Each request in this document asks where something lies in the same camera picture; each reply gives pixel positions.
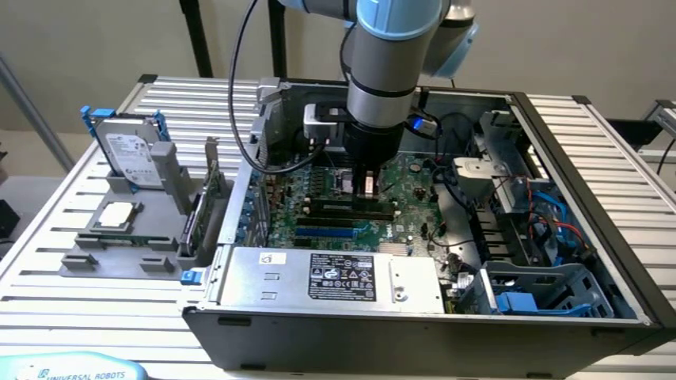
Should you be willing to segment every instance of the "motherboard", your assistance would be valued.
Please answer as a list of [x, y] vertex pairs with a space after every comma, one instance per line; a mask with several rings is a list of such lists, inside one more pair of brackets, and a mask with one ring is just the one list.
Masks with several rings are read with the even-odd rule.
[[426, 256], [426, 234], [441, 223], [429, 157], [400, 153], [366, 199], [353, 197], [350, 168], [330, 156], [325, 162], [266, 179], [268, 247]]

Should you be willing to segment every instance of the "robot end effector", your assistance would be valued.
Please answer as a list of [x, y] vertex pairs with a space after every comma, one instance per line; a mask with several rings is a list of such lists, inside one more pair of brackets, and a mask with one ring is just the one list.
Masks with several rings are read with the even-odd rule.
[[470, 0], [280, 0], [356, 23], [345, 43], [349, 72], [342, 146], [380, 166], [398, 151], [420, 73], [452, 78], [477, 31]]

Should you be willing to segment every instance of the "black metal pole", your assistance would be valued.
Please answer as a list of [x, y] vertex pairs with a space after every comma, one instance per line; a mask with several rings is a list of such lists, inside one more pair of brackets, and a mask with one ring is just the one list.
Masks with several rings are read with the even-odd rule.
[[286, 77], [286, 28], [284, 13], [286, 7], [277, 0], [266, 0], [266, 11], [270, 23], [272, 72], [276, 77]]
[[204, 35], [204, 25], [201, 24], [200, 0], [178, 0], [180, 10], [185, 16], [188, 33], [190, 34], [192, 52], [197, 64], [197, 72], [202, 78], [213, 78], [210, 68], [209, 47]]

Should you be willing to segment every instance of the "white wall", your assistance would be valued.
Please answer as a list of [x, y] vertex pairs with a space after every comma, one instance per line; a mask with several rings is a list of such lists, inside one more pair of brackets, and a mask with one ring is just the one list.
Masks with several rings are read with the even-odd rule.
[[[272, 75], [260, 3], [238, 78]], [[246, 4], [201, 0], [221, 77]], [[676, 99], [674, 0], [474, 0], [474, 7], [481, 30], [458, 86], [584, 94], [610, 117], [640, 117], [653, 99]], [[296, 11], [286, 22], [289, 75], [336, 79], [341, 22]], [[140, 74], [196, 76], [177, 0], [0, 0], [0, 50], [57, 131], [81, 131], [78, 107], [116, 106]], [[29, 128], [2, 90], [0, 114], [0, 128]]]

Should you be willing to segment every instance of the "sticker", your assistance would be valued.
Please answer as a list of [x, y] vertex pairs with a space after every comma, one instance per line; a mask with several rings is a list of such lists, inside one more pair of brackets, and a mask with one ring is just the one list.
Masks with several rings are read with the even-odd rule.
[[285, 252], [261, 252], [257, 263], [260, 265], [284, 265], [286, 263]]
[[334, 301], [376, 301], [372, 256], [313, 253], [309, 259], [308, 295]]
[[105, 135], [110, 153], [124, 177], [138, 186], [161, 186], [160, 174], [149, 156], [148, 143], [134, 135]]

